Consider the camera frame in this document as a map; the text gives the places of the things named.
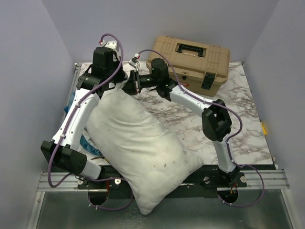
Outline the white pillow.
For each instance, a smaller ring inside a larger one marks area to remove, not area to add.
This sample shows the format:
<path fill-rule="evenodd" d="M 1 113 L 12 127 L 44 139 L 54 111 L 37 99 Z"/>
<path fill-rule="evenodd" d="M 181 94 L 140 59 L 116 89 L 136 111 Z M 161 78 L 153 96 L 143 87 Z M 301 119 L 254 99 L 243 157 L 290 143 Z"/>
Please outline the white pillow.
<path fill-rule="evenodd" d="M 90 138 L 148 215 L 203 165 L 177 135 L 121 89 L 105 92 L 86 124 Z"/>

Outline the white pillowcase blue trim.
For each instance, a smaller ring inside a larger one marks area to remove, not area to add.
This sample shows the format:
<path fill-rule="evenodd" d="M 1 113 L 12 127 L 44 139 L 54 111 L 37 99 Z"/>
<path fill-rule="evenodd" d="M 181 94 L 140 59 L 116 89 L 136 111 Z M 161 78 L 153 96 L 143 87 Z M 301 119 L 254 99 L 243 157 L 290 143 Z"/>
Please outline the white pillowcase blue trim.
<path fill-rule="evenodd" d="M 75 91 L 72 91 L 72 93 L 69 97 L 68 104 L 64 107 L 65 116 L 68 114 L 68 112 L 72 106 L 74 97 L 75 97 Z M 88 153 L 95 155 L 95 156 L 101 156 L 103 158 L 101 151 L 96 148 L 91 137 L 89 136 L 86 127 L 84 128 L 81 138 L 80 138 L 80 146 Z"/>

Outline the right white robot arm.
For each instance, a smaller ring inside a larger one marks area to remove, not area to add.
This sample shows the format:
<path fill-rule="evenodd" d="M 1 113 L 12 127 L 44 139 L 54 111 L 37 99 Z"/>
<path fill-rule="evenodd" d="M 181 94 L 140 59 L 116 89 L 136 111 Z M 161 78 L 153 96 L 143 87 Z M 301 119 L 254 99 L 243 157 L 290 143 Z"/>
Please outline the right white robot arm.
<path fill-rule="evenodd" d="M 238 169 L 230 152 L 231 147 L 227 144 L 232 120 L 225 103 L 220 99 L 212 101 L 187 92 L 186 88 L 169 77 L 168 65 L 161 58 L 152 60 L 151 73 L 147 75 L 139 75 L 140 62 L 136 57 L 131 58 L 128 64 L 135 69 L 130 71 L 123 87 L 127 94 L 139 94 L 143 88 L 153 87 L 161 98 L 181 104 L 202 118 L 203 133 L 213 142 L 218 167 L 222 171 L 219 181 L 225 187 L 232 185 L 236 181 L 234 172 Z"/>

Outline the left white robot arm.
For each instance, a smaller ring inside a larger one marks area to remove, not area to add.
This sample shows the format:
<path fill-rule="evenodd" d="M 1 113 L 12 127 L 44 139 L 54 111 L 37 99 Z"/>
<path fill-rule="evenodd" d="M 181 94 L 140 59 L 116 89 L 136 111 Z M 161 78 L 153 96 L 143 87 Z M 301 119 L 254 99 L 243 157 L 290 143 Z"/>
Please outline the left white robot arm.
<path fill-rule="evenodd" d="M 73 102 L 60 129 L 51 141 L 41 144 L 49 171 L 56 167 L 77 176 L 88 177 L 94 188 L 101 188 L 105 184 L 102 168 L 88 160 L 78 148 L 86 123 L 103 92 L 109 88 L 109 83 L 125 79 L 118 51 L 119 46 L 115 41 L 94 50 L 92 64 L 78 78 Z"/>

